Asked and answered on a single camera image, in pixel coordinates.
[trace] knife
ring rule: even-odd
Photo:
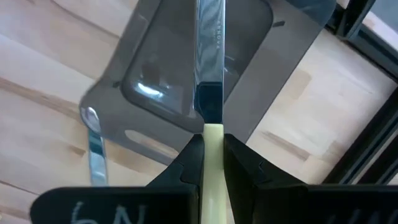
[[[225,0],[197,0],[194,107],[205,122],[201,223],[226,224],[223,165]]]

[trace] wooden table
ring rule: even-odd
[[[48,189],[89,185],[84,92],[101,76],[132,0],[0,1],[0,223],[29,223]],[[396,84],[323,31],[248,146],[319,183]],[[111,185],[146,185],[165,166],[106,142]]]

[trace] wood grain surface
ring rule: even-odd
[[[135,4],[0,1],[1,224],[29,223],[30,204],[46,190],[89,185],[77,105],[101,76]],[[319,183],[395,87],[323,31],[248,145],[299,179]],[[165,169],[112,142],[106,152],[111,185],[146,185]]]

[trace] stainless steel blade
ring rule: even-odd
[[[225,0],[197,0],[195,109],[205,123],[222,123]]]

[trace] knife handle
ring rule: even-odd
[[[205,124],[205,159],[201,197],[201,224],[226,224],[226,184],[224,177],[224,126]]]

